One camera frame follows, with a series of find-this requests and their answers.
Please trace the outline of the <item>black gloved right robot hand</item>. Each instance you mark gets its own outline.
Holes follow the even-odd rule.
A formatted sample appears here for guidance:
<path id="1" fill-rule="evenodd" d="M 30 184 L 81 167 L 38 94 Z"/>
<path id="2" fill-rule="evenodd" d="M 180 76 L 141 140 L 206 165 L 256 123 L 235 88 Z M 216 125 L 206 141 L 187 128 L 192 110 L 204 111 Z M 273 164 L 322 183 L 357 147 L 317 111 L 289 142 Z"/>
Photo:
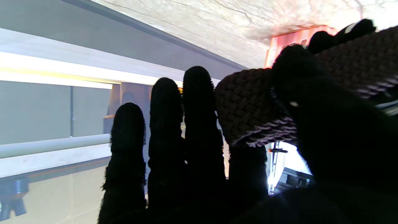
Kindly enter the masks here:
<path id="1" fill-rule="evenodd" d="M 150 103 L 149 201 L 145 200 L 145 120 L 125 103 L 111 129 L 111 159 L 99 224 L 396 224 L 397 119 L 341 88 L 295 44 L 272 69 L 277 102 L 297 127 L 297 150 L 315 183 L 269 197 L 260 189 L 264 151 L 232 148 L 225 179 L 213 85 L 190 68 L 191 93 L 158 79 Z"/>

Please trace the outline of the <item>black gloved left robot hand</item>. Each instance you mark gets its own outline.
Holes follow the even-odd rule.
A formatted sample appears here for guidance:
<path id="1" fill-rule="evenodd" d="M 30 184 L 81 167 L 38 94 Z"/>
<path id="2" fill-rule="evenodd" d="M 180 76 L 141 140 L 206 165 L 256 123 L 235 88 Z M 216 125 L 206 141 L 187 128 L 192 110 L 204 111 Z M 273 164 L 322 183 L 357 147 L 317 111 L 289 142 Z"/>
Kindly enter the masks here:
<path id="1" fill-rule="evenodd" d="M 335 35 L 326 31 L 318 31 L 311 37 L 307 50 L 315 55 L 334 46 L 374 33 L 376 29 L 372 20 L 362 19 L 344 27 Z"/>

